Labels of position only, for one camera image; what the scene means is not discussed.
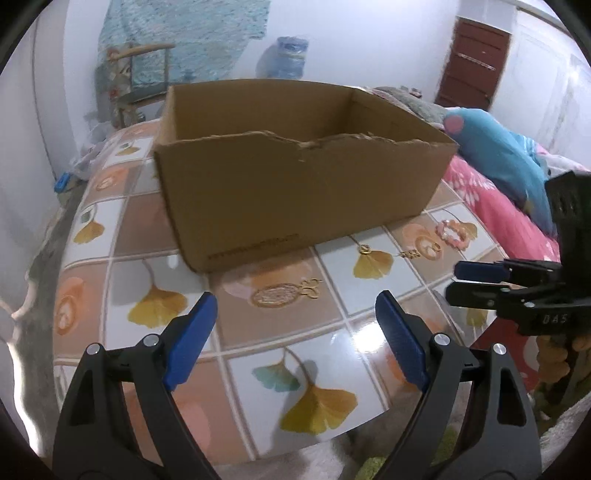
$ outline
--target black clamp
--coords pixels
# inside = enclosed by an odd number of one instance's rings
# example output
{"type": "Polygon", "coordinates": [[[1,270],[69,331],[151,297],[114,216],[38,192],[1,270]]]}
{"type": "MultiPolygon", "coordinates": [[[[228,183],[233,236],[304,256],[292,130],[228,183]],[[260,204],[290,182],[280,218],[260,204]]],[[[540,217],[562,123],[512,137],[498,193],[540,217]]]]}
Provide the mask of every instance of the black clamp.
{"type": "Polygon", "coordinates": [[[406,379],[424,394],[375,480],[533,480],[541,474],[534,414],[515,364],[500,343],[469,349],[420,317],[405,313],[389,291],[376,317],[406,379]],[[472,382],[462,429],[450,459],[431,465],[458,386],[472,382]]]}
{"type": "Polygon", "coordinates": [[[86,348],[57,425],[53,471],[60,480],[217,480],[174,403],[217,317],[217,302],[204,293],[191,312],[161,335],[106,351],[86,348]],[[137,445],[121,382],[133,382],[163,466],[145,460],[137,445]]]}
{"type": "Polygon", "coordinates": [[[520,334],[550,335],[566,348],[569,374],[548,385],[545,397],[550,404],[569,405],[586,359],[573,350],[572,341],[591,332],[591,174],[571,171],[547,181],[545,189],[561,263],[459,262],[454,274],[463,281],[448,286],[446,300],[458,307],[496,310],[499,317],[513,320],[520,334]]]}

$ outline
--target floral tablecloth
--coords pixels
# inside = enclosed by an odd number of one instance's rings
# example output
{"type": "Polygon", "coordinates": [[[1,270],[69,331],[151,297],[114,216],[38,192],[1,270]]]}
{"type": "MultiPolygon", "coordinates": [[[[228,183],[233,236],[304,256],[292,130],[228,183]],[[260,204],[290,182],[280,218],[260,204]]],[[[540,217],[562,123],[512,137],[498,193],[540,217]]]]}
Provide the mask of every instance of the floral tablecloth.
{"type": "MultiPolygon", "coordinates": [[[[414,219],[230,271],[191,272],[151,156],[157,129],[158,121],[138,124],[109,141],[76,214],[54,315],[60,402],[88,344],[121,348],[160,333],[209,290],[219,302],[215,329],[173,396],[207,457],[239,463],[330,439],[418,398],[375,320],[382,290],[465,345],[493,321],[493,312],[455,309],[443,297],[456,262],[504,257],[444,182],[414,219]]],[[[142,452],[157,459],[133,387],[124,391],[142,452]]]]}

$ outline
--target blue stuffed toy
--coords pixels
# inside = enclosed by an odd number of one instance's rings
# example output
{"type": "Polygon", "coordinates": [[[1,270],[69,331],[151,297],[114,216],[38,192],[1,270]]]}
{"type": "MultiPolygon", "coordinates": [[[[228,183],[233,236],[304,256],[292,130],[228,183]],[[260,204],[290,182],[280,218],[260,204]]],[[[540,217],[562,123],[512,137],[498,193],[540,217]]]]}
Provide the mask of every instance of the blue stuffed toy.
{"type": "Polygon", "coordinates": [[[480,109],[451,109],[443,120],[445,132],[460,145],[460,155],[489,178],[544,234],[556,236],[544,190],[546,175],[533,152],[517,135],[480,109]]]}

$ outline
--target cardboard box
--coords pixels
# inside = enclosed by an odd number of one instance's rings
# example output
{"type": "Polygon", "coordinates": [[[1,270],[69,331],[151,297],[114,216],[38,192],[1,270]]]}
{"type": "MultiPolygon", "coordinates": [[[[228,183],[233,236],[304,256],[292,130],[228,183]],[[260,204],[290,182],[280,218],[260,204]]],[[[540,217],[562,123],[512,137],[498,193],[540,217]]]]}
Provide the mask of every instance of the cardboard box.
{"type": "Polygon", "coordinates": [[[359,89],[227,80],[170,89],[154,154],[183,258],[206,272],[417,215],[456,150],[359,89]]]}

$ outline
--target chair armrest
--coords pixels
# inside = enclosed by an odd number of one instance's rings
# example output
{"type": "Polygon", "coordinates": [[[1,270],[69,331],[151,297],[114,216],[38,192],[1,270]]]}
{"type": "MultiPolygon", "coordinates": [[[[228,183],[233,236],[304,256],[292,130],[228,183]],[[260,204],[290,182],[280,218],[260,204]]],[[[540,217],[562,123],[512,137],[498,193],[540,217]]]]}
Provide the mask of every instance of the chair armrest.
{"type": "Polygon", "coordinates": [[[140,45],[139,47],[129,48],[118,53],[117,55],[113,55],[110,60],[117,61],[127,57],[135,57],[137,55],[143,55],[144,53],[150,53],[151,51],[169,50],[175,46],[176,45],[174,43],[153,43],[150,45],[140,45]]]}

